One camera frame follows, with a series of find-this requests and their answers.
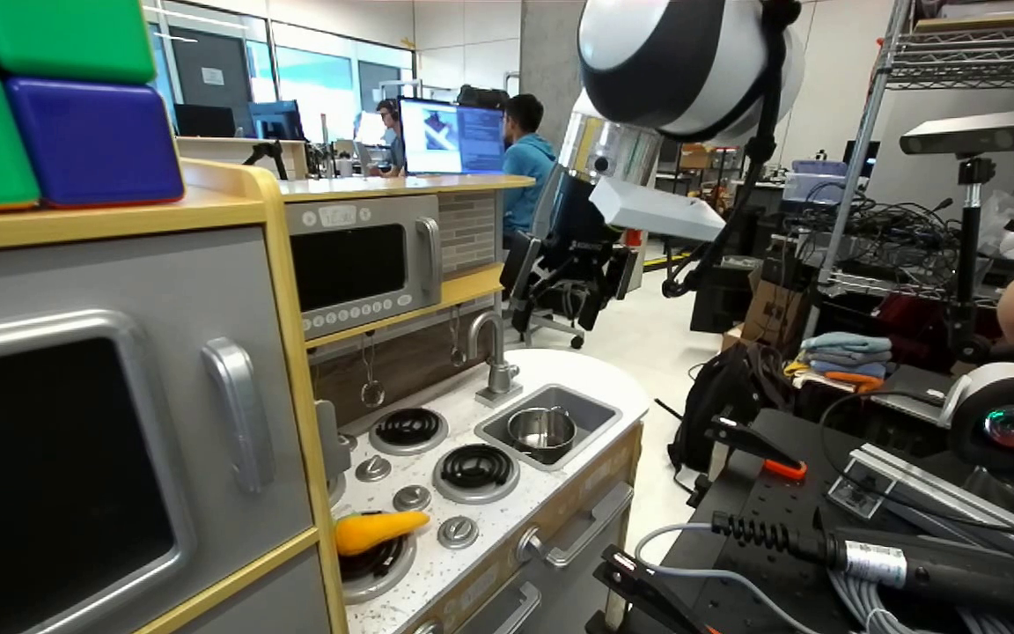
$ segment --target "oven window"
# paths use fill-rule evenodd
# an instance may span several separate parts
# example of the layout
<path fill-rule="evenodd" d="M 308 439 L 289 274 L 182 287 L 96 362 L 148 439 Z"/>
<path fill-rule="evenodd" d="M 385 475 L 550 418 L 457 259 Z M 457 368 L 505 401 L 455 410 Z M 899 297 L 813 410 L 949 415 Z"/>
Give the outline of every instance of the oven window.
<path fill-rule="evenodd" d="M 37 627 L 176 549 L 119 351 L 0 360 L 0 629 Z"/>
<path fill-rule="evenodd" d="M 348 227 L 294 236 L 303 308 L 405 287 L 405 227 Z"/>

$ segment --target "purple cube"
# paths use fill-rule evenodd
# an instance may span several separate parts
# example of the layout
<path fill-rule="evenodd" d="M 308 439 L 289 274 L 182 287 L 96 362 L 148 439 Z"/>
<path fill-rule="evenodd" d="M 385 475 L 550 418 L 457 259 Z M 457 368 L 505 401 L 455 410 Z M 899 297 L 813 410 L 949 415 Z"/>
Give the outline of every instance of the purple cube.
<path fill-rule="evenodd" d="M 139 83 L 9 81 L 42 205 L 153 205 L 182 198 L 164 97 Z"/>

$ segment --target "sink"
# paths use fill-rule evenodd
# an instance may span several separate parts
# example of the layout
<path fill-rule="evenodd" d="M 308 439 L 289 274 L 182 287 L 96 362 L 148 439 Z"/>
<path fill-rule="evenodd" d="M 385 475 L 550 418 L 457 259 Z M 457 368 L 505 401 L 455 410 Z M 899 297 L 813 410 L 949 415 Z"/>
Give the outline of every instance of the sink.
<path fill-rule="evenodd" d="M 561 408 L 574 418 L 574 445 L 550 454 L 550 452 L 524 452 L 512 439 L 507 432 L 507 418 L 520 408 Z M 537 463 L 537 467 L 556 467 L 563 463 L 583 445 L 587 445 L 587 436 L 597 430 L 601 430 L 605 422 L 618 418 L 618 408 L 605 408 L 584 393 L 574 393 L 568 386 L 543 386 L 540 393 L 524 399 L 520 406 L 502 410 L 498 418 L 475 425 L 480 436 L 505 445 L 512 454 L 517 454 L 520 461 Z"/>

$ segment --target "faucet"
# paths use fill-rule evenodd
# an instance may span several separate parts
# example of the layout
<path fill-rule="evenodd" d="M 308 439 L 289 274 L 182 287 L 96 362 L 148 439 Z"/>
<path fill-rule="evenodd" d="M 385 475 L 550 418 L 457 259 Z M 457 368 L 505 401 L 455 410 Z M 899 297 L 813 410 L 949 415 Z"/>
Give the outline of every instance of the faucet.
<path fill-rule="evenodd" d="M 488 331 L 488 386 L 475 393 L 488 406 L 498 406 L 512 393 L 517 393 L 520 386 L 514 382 L 517 367 L 507 362 L 505 351 L 505 317 L 502 308 L 488 308 L 470 322 L 470 356 L 480 356 L 480 335 Z"/>

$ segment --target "black chair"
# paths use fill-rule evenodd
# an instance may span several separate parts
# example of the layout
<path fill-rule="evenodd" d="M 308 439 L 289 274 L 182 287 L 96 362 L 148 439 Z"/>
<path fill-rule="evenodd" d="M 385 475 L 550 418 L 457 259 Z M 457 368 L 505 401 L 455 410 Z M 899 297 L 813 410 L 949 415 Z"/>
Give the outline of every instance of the black chair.
<path fill-rule="evenodd" d="M 556 166 L 537 207 L 537 236 L 512 243 L 502 282 L 507 322 L 520 342 L 552 327 L 583 349 L 611 298 L 626 292 L 638 258 L 618 243 L 620 231 L 605 225 L 587 193 L 591 182 Z"/>

